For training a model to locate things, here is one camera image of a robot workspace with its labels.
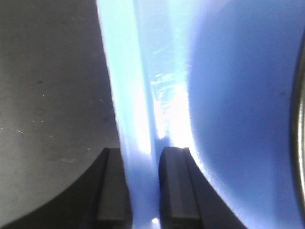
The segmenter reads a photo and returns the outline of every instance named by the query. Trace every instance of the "blue curved surface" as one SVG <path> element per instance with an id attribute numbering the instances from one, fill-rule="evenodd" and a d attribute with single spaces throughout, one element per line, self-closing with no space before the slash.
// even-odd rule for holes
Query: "blue curved surface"
<path id="1" fill-rule="evenodd" d="M 133 228 L 160 228 L 163 146 L 189 147 L 249 229 L 304 227 L 289 108 L 302 0 L 98 0 Z"/>
<path id="2" fill-rule="evenodd" d="M 248 228 L 304 228 L 290 164 L 289 110 L 302 1 L 231 1 L 204 23 L 189 80 L 200 158 Z"/>

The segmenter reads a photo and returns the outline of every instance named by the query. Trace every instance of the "dark gray surface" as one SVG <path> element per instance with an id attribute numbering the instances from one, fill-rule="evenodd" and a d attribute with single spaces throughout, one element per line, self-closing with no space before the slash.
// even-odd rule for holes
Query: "dark gray surface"
<path id="1" fill-rule="evenodd" d="M 0 1 L 0 226 L 119 147 L 93 0 Z"/>
<path id="2" fill-rule="evenodd" d="M 132 228 L 132 209 L 120 149 L 109 149 L 96 229 Z"/>

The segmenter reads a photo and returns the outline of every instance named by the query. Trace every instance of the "black clamp jaw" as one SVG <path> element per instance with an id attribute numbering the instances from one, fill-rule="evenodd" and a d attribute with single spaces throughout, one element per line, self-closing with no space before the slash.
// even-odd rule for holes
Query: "black clamp jaw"
<path id="1" fill-rule="evenodd" d="M 165 147 L 159 163 L 162 229 L 246 229 L 205 179 L 188 148 Z M 70 187 L 1 229 L 131 229 L 119 149 L 104 149 Z"/>

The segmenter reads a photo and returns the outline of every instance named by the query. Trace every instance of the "black object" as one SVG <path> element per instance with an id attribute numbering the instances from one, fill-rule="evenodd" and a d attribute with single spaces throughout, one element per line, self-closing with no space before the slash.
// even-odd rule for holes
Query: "black object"
<path id="1" fill-rule="evenodd" d="M 246 228 L 208 183 L 188 148 L 164 148 L 159 179 L 163 229 Z"/>
<path id="2" fill-rule="evenodd" d="M 2 229 L 129 229 L 130 206 L 120 150 L 106 148 L 64 192 Z"/>
<path id="3" fill-rule="evenodd" d="M 0 0 L 0 228 L 104 147 L 120 141 L 96 0 Z"/>

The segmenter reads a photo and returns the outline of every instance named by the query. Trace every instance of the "scratch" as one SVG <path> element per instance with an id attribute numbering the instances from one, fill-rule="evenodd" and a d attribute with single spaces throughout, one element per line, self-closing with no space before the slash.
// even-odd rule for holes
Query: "scratch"
<path id="1" fill-rule="evenodd" d="M 169 44 L 163 46 L 162 48 L 160 48 L 160 49 L 154 51 L 153 54 L 158 54 L 158 53 L 162 52 L 163 50 L 165 50 L 166 48 L 168 48 L 170 45 L 171 45 L 171 43 L 169 43 Z"/>
<path id="2" fill-rule="evenodd" d="M 85 20 L 86 20 L 86 19 L 84 19 L 84 18 L 82 18 L 82 17 L 80 17 L 80 16 L 78 16 L 78 18 L 81 19 L 82 21 L 85 21 Z"/>
<path id="3" fill-rule="evenodd" d="M 74 159 L 74 158 L 72 158 L 72 159 L 62 158 L 61 160 L 63 162 L 67 162 L 67 163 L 75 163 L 75 162 L 77 162 L 77 159 Z"/>

